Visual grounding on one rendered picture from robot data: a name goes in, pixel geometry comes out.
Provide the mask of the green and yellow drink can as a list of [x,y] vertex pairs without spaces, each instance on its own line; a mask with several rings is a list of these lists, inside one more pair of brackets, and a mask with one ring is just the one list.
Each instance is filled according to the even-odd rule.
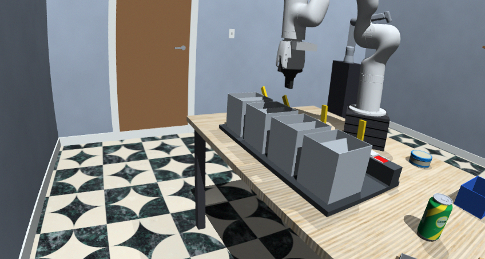
[[418,233],[429,241],[438,240],[452,211],[452,199],[441,193],[435,193],[428,201]]

